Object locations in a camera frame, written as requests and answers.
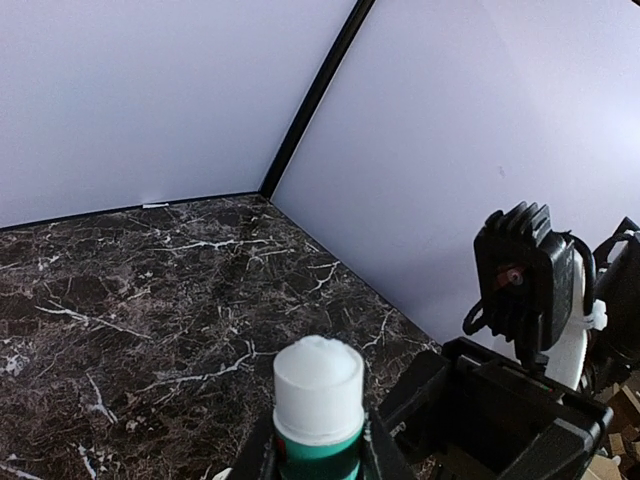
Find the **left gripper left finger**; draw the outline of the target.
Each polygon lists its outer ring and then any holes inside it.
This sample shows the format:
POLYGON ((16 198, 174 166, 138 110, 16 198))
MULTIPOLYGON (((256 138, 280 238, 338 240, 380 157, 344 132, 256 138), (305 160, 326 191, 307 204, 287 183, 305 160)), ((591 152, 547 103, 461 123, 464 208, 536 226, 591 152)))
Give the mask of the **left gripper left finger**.
POLYGON ((272 416, 262 415, 254 424, 232 467, 232 480, 276 480, 277 448, 272 416))

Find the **white green glue stick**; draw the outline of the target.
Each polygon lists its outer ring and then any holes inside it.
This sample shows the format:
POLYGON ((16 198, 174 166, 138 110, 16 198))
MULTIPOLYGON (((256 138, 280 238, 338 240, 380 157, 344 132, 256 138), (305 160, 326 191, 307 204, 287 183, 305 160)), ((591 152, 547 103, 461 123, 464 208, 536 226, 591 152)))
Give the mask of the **white green glue stick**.
POLYGON ((274 361, 273 425, 283 479, 355 479, 363 407, 364 361, 349 345, 310 335, 274 361))

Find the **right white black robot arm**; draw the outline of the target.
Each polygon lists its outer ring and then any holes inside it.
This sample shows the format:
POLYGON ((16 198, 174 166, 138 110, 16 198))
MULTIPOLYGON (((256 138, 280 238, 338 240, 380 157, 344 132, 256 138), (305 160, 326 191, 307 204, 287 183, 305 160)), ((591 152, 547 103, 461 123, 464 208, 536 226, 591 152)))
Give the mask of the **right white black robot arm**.
POLYGON ((639 228, 590 249, 524 204, 492 214, 474 251, 480 300, 380 405, 372 475, 435 457, 437 479, 578 479, 615 419, 597 395, 639 366, 639 228))

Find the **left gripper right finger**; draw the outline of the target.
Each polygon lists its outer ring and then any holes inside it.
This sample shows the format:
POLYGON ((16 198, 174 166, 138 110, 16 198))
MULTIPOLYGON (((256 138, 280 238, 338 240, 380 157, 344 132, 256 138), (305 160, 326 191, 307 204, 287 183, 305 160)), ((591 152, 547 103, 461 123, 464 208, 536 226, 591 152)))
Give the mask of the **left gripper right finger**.
POLYGON ((376 410, 367 410, 362 430, 362 478, 364 480, 412 479, 403 453, 383 425, 376 410))

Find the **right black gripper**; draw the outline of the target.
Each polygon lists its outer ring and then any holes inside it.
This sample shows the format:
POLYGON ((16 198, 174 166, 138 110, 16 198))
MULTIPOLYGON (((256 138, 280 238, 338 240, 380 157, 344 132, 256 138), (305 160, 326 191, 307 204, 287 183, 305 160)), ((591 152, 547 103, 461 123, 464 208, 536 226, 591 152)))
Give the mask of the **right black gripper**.
POLYGON ((419 353, 378 408, 393 478, 432 458, 434 479, 579 479, 610 407, 458 338, 419 353))

